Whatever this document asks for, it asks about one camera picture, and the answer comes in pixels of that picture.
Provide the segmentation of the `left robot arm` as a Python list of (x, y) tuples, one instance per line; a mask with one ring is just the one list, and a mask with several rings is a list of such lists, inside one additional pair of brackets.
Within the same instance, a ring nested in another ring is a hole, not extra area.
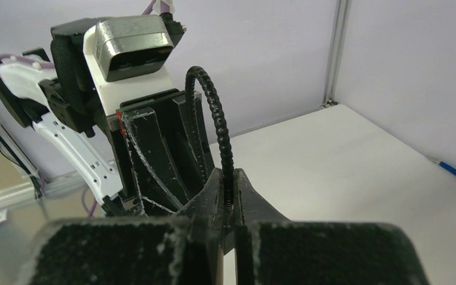
[(214, 169), (193, 67), (185, 88), (165, 63), (185, 34), (172, 13), (82, 18), (41, 48), (0, 56), (0, 100), (74, 166), (107, 216), (169, 216)]

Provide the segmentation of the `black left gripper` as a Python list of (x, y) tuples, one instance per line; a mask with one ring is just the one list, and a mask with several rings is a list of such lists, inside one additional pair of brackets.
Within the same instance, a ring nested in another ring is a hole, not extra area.
[(185, 93), (177, 89), (122, 103), (107, 117), (123, 184), (113, 200), (118, 214), (169, 216), (203, 189), (214, 161), (199, 92), (194, 106), (196, 128)]

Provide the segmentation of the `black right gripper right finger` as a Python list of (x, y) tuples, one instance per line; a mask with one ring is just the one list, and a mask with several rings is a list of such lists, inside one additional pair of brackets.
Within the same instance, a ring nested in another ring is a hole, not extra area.
[(237, 284), (428, 284), (409, 237), (378, 222), (291, 221), (234, 172)]

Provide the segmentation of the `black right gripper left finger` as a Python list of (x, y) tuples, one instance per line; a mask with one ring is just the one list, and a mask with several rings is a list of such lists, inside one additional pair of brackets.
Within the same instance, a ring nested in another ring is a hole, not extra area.
[(176, 214), (63, 218), (43, 226), (17, 284), (222, 284), (223, 183), (214, 169)]

